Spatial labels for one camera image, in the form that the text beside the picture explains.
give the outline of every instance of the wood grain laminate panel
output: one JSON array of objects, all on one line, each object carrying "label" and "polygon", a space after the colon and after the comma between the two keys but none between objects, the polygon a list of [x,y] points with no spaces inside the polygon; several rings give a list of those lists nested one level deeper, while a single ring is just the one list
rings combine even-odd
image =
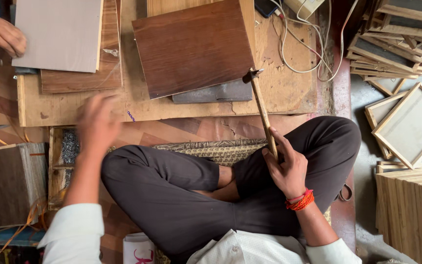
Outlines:
[{"label": "wood grain laminate panel", "polygon": [[150,99],[237,80],[254,67],[238,0],[132,25]]},{"label": "wood grain laminate panel", "polygon": [[[95,73],[43,69],[42,93],[66,93],[121,88],[120,40],[115,0],[104,0],[100,65]],[[116,51],[116,56],[104,51]]]},{"label": "wood grain laminate panel", "polygon": [[19,147],[0,149],[0,227],[25,224],[29,208]]}]

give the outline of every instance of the orange thread bracelet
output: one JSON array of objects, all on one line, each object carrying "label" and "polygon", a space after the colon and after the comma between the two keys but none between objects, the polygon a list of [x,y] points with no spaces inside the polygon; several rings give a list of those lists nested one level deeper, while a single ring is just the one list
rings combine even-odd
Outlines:
[{"label": "orange thread bracelet", "polygon": [[304,197],[298,201],[297,203],[291,204],[289,200],[286,199],[286,209],[291,209],[294,211],[300,211],[304,208],[306,208],[309,204],[311,204],[314,201],[314,194],[312,193],[313,190],[307,190],[304,194]]}]

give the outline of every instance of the beige laminate sheet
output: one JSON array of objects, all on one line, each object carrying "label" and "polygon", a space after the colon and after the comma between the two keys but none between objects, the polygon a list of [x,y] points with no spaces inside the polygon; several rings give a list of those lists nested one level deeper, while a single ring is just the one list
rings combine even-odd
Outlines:
[{"label": "beige laminate sheet", "polygon": [[25,55],[13,66],[95,72],[102,0],[18,0],[15,26]]}]

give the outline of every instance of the stack of veneer sheets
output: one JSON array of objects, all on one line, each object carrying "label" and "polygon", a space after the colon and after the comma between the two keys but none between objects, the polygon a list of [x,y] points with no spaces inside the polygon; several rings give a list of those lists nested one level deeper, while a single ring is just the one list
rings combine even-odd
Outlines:
[{"label": "stack of veneer sheets", "polygon": [[37,223],[46,202],[46,179],[44,143],[0,147],[0,227],[25,225],[31,207],[31,224]]}]

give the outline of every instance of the dark trousers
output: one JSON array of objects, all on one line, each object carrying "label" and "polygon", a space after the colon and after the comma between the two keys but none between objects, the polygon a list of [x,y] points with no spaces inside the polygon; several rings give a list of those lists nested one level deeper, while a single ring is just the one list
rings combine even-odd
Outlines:
[{"label": "dark trousers", "polygon": [[[306,186],[324,213],[351,171],[360,132],[349,119],[317,117],[285,137],[308,159]],[[143,146],[109,153],[102,181],[117,204],[175,263],[184,263],[211,239],[242,230],[299,237],[296,214],[269,175],[261,149],[234,166],[241,200],[218,201],[191,190],[214,191],[219,166],[206,159]]]}]

